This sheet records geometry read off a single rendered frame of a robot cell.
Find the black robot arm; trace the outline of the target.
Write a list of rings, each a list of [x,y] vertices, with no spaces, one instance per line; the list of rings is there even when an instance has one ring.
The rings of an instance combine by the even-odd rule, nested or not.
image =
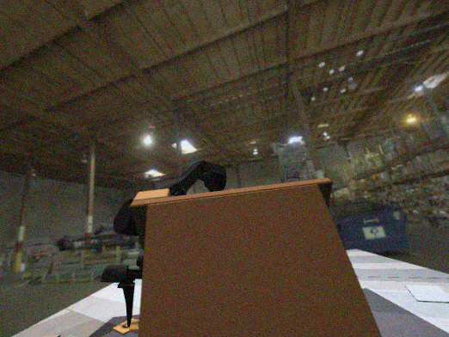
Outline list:
[[[182,175],[175,181],[160,189],[169,189],[171,197],[187,195],[188,189],[197,181],[202,180],[210,192],[224,191],[226,184],[225,168],[211,162],[199,161],[193,163]],[[160,190],[158,189],[158,190]],[[130,205],[134,199],[125,201],[114,218],[114,231],[116,233],[138,236],[136,225],[134,223]],[[137,258],[137,267],[141,269],[144,259],[144,251],[140,250]]]

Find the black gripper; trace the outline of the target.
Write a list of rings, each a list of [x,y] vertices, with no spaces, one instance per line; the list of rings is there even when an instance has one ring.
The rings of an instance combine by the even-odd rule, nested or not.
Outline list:
[[[111,265],[105,267],[103,274],[101,276],[101,282],[106,283],[119,283],[117,288],[122,288],[126,300],[126,318],[127,326],[130,327],[132,320],[132,310],[133,310],[133,293],[135,279],[142,279],[143,264],[141,270],[138,269],[128,269],[129,266],[117,266]]]

